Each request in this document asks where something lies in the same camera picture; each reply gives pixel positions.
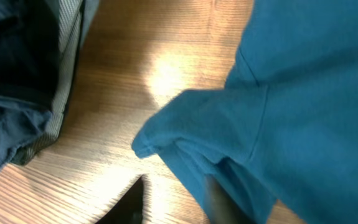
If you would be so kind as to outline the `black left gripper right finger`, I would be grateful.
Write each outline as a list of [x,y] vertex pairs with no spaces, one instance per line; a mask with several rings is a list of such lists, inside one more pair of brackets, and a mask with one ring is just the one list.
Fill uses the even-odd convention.
[[209,220],[213,224],[255,224],[232,200],[218,181],[208,175],[206,177],[208,190],[207,203],[210,212]]

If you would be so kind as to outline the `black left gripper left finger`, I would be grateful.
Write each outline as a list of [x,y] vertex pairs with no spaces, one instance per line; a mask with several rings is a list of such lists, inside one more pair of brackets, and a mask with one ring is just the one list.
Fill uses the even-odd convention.
[[141,175],[96,224],[142,224],[144,180]]

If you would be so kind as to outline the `blue polo shirt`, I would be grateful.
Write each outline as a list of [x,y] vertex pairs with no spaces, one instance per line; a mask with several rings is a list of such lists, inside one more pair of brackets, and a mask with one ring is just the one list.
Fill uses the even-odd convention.
[[132,148],[157,154],[212,216],[212,175],[254,222],[277,200],[358,223],[358,0],[255,1],[220,90],[187,90]]

